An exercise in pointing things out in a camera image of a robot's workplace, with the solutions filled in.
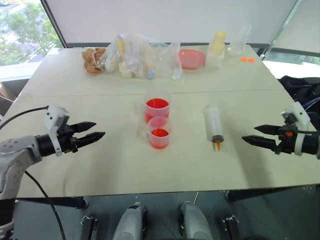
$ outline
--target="floor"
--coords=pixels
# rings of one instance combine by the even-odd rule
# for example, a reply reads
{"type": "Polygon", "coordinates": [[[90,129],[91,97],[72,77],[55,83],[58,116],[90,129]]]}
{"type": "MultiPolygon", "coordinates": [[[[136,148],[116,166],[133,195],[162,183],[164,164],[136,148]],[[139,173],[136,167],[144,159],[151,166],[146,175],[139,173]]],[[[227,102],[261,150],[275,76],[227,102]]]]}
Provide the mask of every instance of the floor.
{"type": "MultiPolygon", "coordinates": [[[[320,187],[304,186],[229,203],[223,191],[200,192],[196,205],[207,217],[215,240],[228,240],[222,219],[234,214],[241,239],[252,236],[268,240],[320,239],[320,187]]],[[[193,202],[196,192],[91,196],[85,210],[58,206],[68,240],[79,240],[84,215],[98,218],[94,240],[111,240],[126,208],[142,202],[149,210],[145,239],[181,239],[177,223],[180,202],[193,202]]],[[[58,224],[50,206],[19,201],[16,204],[14,238],[59,240],[58,224]]]]}

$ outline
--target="orange syringe tip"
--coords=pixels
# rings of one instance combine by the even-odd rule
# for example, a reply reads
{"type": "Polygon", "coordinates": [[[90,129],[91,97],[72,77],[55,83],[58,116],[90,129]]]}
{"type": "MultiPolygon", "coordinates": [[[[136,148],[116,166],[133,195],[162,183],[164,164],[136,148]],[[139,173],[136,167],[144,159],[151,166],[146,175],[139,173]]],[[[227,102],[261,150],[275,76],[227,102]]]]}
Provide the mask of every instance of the orange syringe tip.
{"type": "Polygon", "coordinates": [[[216,143],[216,148],[218,149],[218,151],[220,151],[220,147],[221,147],[221,146],[220,146],[220,142],[217,142],[217,143],[216,143]]]}

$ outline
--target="syringe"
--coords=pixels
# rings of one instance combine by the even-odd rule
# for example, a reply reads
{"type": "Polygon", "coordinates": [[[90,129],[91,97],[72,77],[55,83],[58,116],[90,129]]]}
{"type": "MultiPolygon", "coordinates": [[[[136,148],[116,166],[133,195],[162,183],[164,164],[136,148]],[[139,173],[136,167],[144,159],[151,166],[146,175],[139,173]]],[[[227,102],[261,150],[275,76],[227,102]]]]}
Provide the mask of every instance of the syringe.
{"type": "Polygon", "coordinates": [[[216,148],[220,151],[220,143],[224,141],[224,135],[222,132],[219,109],[217,106],[208,106],[203,113],[207,138],[213,145],[216,144],[216,148]]]}

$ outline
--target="small bottle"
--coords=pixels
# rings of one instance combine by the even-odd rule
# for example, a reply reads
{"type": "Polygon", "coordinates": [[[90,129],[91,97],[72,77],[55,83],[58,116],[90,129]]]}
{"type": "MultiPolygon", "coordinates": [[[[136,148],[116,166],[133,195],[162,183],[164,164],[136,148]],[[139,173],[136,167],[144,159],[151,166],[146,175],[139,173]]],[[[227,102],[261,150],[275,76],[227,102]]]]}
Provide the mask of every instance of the small bottle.
{"type": "Polygon", "coordinates": [[[214,38],[209,45],[208,52],[205,57],[205,65],[208,67],[220,68],[225,59],[225,40],[226,32],[216,32],[214,38]]]}

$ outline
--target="white wall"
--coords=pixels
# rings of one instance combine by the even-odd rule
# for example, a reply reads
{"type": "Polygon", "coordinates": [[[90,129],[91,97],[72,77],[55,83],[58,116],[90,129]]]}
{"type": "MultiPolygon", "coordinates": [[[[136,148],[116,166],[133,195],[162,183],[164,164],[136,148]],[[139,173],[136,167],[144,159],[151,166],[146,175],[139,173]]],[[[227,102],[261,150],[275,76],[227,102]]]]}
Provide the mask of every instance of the white wall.
{"type": "Polygon", "coordinates": [[[275,48],[320,53],[320,0],[303,0],[275,48]]]}
{"type": "Polygon", "coordinates": [[[268,44],[296,0],[47,0],[67,43],[106,43],[124,32],[163,42],[209,42],[216,31],[232,41],[251,23],[249,43],[268,44]]]}

